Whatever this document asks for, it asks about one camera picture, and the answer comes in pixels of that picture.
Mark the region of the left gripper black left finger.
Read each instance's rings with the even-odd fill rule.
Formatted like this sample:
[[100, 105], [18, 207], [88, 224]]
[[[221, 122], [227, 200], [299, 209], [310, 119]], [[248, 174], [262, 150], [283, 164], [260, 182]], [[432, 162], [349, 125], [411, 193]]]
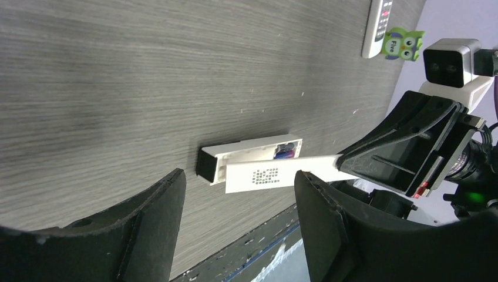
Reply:
[[175, 169], [66, 227], [1, 227], [1, 280], [169, 281], [186, 184], [185, 172]]

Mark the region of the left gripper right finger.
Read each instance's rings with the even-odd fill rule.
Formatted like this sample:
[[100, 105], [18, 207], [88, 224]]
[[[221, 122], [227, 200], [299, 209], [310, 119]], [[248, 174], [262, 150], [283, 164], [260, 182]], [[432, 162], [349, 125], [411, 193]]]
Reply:
[[294, 189], [311, 281], [496, 281], [497, 210], [428, 226], [385, 213], [310, 172]]

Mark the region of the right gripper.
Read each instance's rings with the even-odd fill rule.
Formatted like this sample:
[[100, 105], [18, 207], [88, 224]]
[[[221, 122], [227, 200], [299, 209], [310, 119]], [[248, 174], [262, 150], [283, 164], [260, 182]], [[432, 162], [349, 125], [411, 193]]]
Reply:
[[[457, 184], [445, 199], [496, 199], [496, 129], [497, 123], [488, 126], [480, 117], [461, 113], [459, 102], [409, 90], [376, 128], [340, 152], [337, 168], [416, 199], [428, 196], [442, 180]], [[405, 220], [418, 209], [390, 190], [366, 192], [352, 180], [331, 186]]]

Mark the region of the purple battery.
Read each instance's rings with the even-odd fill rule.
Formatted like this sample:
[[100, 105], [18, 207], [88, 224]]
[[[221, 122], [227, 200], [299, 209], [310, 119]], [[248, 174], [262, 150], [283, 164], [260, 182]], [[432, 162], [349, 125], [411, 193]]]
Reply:
[[274, 159], [294, 158], [296, 151], [295, 143], [279, 144], [275, 150]]

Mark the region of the slim white remote control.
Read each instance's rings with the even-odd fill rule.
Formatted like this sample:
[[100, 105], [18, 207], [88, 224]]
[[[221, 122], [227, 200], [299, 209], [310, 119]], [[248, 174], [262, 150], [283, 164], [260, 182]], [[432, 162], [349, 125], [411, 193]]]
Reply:
[[248, 139], [199, 148], [195, 172], [209, 184], [215, 185], [226, 180], [226, 165], [230, 162], [256, 162], [274, 159], [279, 144], [295, 143], [294, 158], [300, 155], [303, 139], [292, 135], [279, 135], [258, 139]]

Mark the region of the large white remote control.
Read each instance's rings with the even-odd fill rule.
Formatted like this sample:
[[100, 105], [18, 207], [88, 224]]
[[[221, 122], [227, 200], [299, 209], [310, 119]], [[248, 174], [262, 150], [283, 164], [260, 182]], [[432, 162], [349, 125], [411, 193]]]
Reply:
[[392, 0], [371, 0], [361, 56], [366, 59], [380, 54], [391, 14]]

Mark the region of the slim remote back cover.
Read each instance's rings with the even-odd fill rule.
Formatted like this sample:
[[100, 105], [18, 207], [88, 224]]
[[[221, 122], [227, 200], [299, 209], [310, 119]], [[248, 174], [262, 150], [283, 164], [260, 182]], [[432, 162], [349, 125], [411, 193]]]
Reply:
[[225, 192], [239, 193], [290, 187], [296, 172], [311, 172], [325, 182], [356, 179], [337, 169], [339, 155], [299, 157], [254, 162], [229, 163], [226, 166]]

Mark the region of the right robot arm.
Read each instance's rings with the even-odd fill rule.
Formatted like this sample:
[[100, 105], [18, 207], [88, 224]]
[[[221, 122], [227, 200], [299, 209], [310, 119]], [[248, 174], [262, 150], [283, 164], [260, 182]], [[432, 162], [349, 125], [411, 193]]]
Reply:
[[341, 172], [407, 197], [426, 197], [443, 181], [459, 219], [497, 206], [497, 144], [492, 127], [461, 103], [407, 91], [371, 132], [344, 149]]

